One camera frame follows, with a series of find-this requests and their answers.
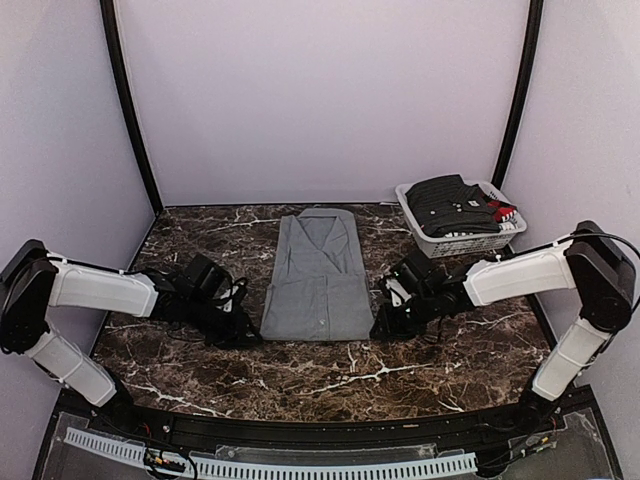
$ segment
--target white perforated rail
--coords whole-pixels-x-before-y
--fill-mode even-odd
[[[67,429],[64,441],[113,461],[145,468],[142,462],[145,447],[140,442],[123,442],[71,427]],[[187,463],[178,455],[165,454],[165,458]],[[226,462],[195,455],[191,458],[198,468],[198,478],[202,480],[421,480],[477,471],[474,453],[413,462],[331,467],[260,465]],[[193,477],[191,465],[187,464],[182,477]]]

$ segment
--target white plastic basket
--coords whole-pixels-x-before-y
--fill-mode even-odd
[[[469,180],[465,181],[465,183],[467,185],[478,184],[482,191],[491,198],[509,203],[507,197],[505,197],[500,190],[489,182],[484,182],[482,180]],[[407,192],[411,187],[413,187],[413,185],[413,183],[398,185],[396,187],[396,195],[400,202],[400,206],[402,206],[404,218],[411,229],[413,237],[418,243],[418,247],[429,258],[447,257],[463,253],[485,252],[487,250],[498,250],[507,246],[513,237],[527,229],[527,222],[524,221],[524,218],[522,218],[520,213],[516,212],[513,218],[509,220],[515,227],[513,230],[505,230],[500,233],[467,234],[465,236],[453,238],[428,237],[422,232],[420,225],[413,216],[413,213],[409,208],[409,204],[407,203]]]

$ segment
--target white wall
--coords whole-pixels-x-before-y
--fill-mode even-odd
[[[120,112],[98,1],[0,0],[0,268],[29,238],[127,266],[152,221]],[[51,318],[89,349],[103,318]],[[58,389],[0,355],[0,479],[31,478]]]
[[[640,245],[640,2],[546,2],[542,20],[505,186],[529,223],[516,245],[557,238],[583,219]],[[542,301],[561,334],[579,308],[577,295]],[[625,478],[640,478],[638,345],[636,318],[583,377],[595,390]]]
[[[490,178],[527,0],[120,0],[167,205],[379,201]]]

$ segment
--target gray cloth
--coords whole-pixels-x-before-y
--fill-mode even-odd
[[[373,326],[356,221],[309,208],[282,217],[260,333],[266,340],[365,340]]]

